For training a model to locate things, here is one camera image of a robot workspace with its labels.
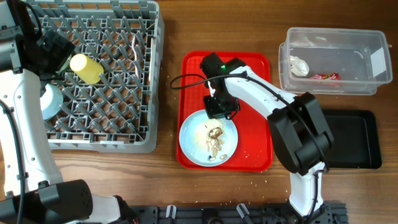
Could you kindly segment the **large light blue plate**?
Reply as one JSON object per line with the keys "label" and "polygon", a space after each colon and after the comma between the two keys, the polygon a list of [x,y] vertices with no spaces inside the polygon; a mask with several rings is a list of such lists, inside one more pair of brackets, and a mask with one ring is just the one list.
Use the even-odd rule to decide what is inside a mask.
{"label": "large light blue plate", "polygon": [[222,135],[222,140],[224,144],[222,146],[222,151],[218,154],[226,155],[224,159],[219,157],[214,161],[210,162],[208,160],[209,152],[202,151],[193,142],[193,132],[195,126],[210,119],[205,110],[199,110],[188,116],[187,119],[182,123],[179,132],[179,144],[183,154],[188,158],[189,161],[201,167],[216,167],[225,163],[228,159],[232,157],[238,146],[238,131],[235,124],[231,120],[225,118],[218,119],[224,123],[224,134]]}

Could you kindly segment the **small light blue bowl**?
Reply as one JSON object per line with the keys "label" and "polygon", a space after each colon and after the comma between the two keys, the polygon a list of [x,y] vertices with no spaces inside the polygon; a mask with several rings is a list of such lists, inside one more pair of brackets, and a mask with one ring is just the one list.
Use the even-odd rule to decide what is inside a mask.
{"label": "small light blue bowl", "polygon": [[63,95],[61,90],[50,83],[46,84],[45,92],[40,97],[40,108],[44,120],[54,117],[63,104]]}

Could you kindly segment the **yellow cup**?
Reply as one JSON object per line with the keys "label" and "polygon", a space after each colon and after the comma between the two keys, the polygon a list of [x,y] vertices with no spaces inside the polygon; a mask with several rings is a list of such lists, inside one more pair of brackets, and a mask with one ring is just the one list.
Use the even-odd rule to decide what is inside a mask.
{"label": "yellow cup", "polygon": [[98,62],[84,54],[74,55],[70,60],[70,68],[87,84],[98,83],[100,75],[104,73],[104,68]]}

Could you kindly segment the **white napkin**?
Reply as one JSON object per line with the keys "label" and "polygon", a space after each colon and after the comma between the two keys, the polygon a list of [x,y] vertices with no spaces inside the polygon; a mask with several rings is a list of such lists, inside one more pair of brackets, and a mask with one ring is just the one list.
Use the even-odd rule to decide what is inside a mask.
{"label": "white napkin", "polygon": [[290,69],[298,77],[307,76],[310,70],[308,64],[296,56],[290,56]]}

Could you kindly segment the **red snack wrapper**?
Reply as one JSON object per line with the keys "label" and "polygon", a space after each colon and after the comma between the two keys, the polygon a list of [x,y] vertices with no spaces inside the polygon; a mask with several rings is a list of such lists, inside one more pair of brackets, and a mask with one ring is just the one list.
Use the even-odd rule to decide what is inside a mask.
{"label": "red snack wrapper", "polygon": [[338,73],[319,73],[311,77],[313,80],[339,80],[340,76]]}

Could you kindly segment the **green bowl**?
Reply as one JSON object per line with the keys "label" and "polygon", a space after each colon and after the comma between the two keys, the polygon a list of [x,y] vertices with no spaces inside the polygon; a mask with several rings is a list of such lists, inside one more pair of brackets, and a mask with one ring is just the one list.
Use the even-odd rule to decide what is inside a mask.
{"label": "green bowl", "polygon": [[58,73],[63,72],[64,70],[66,70],[66,69],[69,67],[71,58],[72,58],[72,57],[69,56],[69,57],[66,59],[65,63],[64,63],[64,64],[61,66],[61,68],[58,70]]}

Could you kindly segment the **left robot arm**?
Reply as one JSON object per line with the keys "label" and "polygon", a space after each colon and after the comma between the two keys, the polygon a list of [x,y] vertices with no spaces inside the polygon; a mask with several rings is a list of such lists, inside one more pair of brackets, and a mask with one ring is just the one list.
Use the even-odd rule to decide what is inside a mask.
{"label": "left robot arm", "polygon": [[50,150],[40,97],[75,46],[42,32],[34,8],[1,3],[1,147],[4,223],[139,223],[120,196],[91,193],[84,180],[65,182]]}

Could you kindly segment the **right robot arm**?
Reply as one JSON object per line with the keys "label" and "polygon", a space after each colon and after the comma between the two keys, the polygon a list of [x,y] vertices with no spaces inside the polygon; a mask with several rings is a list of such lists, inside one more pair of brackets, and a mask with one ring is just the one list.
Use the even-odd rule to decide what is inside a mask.
{"label": "right robot arm", "polygon": [[315,96],[281,90],[242,60],[223,62],[214,52],[203,58],[200,69],[212,91],[204,97],[210,119],[232,119],[243,101],[267,120],[275,154],[290,173],[290,206],[303,222],[314,221],[322,213],[326,154],[335,143]]}

